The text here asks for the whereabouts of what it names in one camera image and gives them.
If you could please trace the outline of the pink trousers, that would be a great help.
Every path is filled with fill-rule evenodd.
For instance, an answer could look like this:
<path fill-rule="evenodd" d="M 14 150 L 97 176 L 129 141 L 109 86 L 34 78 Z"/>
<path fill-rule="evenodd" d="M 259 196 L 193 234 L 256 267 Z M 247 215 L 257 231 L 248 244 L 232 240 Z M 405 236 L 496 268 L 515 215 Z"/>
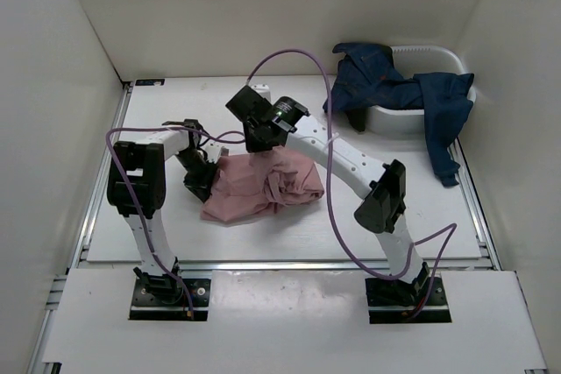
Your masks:
<path fill-rule="evenodd" d="M 313 159 L 285 147 L 223 156 L 201 218 L 234 223 L 307 205 L 325 193 Z"/>

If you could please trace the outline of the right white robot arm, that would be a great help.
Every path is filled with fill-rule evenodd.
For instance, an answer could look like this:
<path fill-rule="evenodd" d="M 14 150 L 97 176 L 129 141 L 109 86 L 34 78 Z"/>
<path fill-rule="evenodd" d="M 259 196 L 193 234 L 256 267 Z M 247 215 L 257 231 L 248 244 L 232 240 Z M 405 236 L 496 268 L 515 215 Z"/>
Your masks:
<path fill-rule="evenodd" d="M 388 275 L 374 278 L 379 300 L 385 305 L 418 305 L 430 275 L 406 222 L 405 166 L 398 160 L 387 164 L 371 158 L 343 139 L 330 137 L 325 124 L 288 96 L 270 102 L 266 93 L 245 86 L 226 108 L 243 125 L 247 151 L 285 146 L 313 159 L 359 197 L 353 217 L 376 236 L 390 269 Z"/>

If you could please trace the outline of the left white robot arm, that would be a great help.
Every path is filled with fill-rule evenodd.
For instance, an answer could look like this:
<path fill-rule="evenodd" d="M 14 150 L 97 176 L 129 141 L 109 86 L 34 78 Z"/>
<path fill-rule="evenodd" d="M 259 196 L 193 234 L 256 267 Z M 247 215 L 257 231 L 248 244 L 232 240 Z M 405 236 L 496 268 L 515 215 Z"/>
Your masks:
<path fill-rule="evenodd" d="M 111 141 L 112 134 L 124 131 L 116 128 L 105 135 L 112 159 L 107 199 L 125 219 L 136 241 L 141 266 L 134 272 L 141 286 L 162 303 L 180 302 L 192 311 L 192 293 L 180 277 L 179 261 L 169 247 L 161 217 L 167 193 L 165 166 L 168 159 L 177 159 L 186 172 L 184 186 L 205 202 L 220 153 L 202 148 L 202 138 L 210 134 L 195 119 L 165 122 L 148 129 L 150 136 L 138 142 Z"/>

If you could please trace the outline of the small dark label sticker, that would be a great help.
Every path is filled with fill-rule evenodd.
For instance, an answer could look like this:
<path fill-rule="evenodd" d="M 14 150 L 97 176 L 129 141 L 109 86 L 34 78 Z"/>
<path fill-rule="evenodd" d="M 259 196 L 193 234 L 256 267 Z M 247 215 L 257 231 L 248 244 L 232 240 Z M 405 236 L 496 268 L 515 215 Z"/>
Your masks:
<path fill-rule="evenodd" d="M 163 86 L 165 84 L 165 79 L 138 79 L 135 81 L 135 86 L 140 87 L 154 87 Z"/>

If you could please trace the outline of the dark blue jeans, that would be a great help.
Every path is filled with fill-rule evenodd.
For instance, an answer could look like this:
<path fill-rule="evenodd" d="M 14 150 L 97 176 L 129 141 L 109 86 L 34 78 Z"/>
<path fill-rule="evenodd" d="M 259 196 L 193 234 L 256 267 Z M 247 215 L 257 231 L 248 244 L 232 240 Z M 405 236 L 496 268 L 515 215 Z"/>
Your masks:
<path fill-rule="evenodd" d="M 421 109 L 424 137 L 433 173 L 444 187 L 458 184 L 459 163 L 448 148 L 458 137 L 473 107 L 468 99 L 474 74 L 433 72 L 402 76 L 394 66 L 389 46 L 374 43 L 338 43 L 333 53 L 344 55 L 325 112 L 345 113 L 355 131 L 366 130 L 366 110 Z"/>

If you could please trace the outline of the white plastic basket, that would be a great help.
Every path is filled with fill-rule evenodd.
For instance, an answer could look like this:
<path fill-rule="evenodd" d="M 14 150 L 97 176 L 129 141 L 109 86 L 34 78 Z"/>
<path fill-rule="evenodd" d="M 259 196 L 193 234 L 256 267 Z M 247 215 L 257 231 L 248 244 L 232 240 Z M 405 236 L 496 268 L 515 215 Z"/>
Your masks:
<path fill-rule="evenodd" d="M 473 75 L 459 58 L 439 46 L 393 46 L 384 49 L 386 67 L 376 67 L 373 106 L 366 128 L 389 137 L 416 136 L 426 121 L 446 116 L 462 126 L 476 95 Z"/>

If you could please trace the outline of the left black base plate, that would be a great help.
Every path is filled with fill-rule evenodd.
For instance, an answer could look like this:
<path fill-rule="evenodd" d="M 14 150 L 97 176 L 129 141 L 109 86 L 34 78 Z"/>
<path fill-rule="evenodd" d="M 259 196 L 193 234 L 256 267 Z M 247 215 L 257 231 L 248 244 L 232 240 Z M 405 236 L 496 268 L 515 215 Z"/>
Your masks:
<path fill-rule="evenodd" d="M 179 289 L 171 294 L 154 294 L 137 279 L 131 297 L 131 321 L 206 321 L 209 314 L 211 279 L 184 279 L 193 309 L 188 298 Z"/>

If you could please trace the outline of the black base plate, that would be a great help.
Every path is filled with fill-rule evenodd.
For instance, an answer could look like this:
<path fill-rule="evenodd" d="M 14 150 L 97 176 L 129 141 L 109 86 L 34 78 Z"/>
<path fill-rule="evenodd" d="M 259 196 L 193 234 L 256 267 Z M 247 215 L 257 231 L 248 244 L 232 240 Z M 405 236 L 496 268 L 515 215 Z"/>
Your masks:
<path fill-rule="evenodd" d="M 440 277 L 434 279 L 429 298 L 426 298 L 426 283 L 421 296 L 409 306 L 397 305 L 395 301 L 386 300 L 382 295 L 384 286 L 381 279 L 369 278 L 365 283 L 370 324 L 451 322 L 448 300 Z"/>
<path fill-rule="evenodd" d="M 137 279 L 131 297 L 131 321 L 206 321 L 209 314 L 211 279 L 184 279 L 193 309 L 188 298 L 179 289 L 171 294 L 154 294 Z"/>

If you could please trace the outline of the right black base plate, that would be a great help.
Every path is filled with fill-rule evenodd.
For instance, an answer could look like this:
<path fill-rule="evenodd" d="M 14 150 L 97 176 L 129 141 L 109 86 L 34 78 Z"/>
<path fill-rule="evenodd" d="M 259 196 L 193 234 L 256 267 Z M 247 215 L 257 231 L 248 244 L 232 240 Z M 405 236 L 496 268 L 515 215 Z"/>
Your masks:
<path fill-rule="evenodd" d="M 369 278 L 365 283 L 370 324 L 451 322 L 448 300 L 440 277 L 434 279 L 429 298 L 426 298 L 426 283 L 421 296 L 409 306 L 397 305 L 395 301 L 386 300 L 382 295 L 384 286 L 381 279 Z"/>

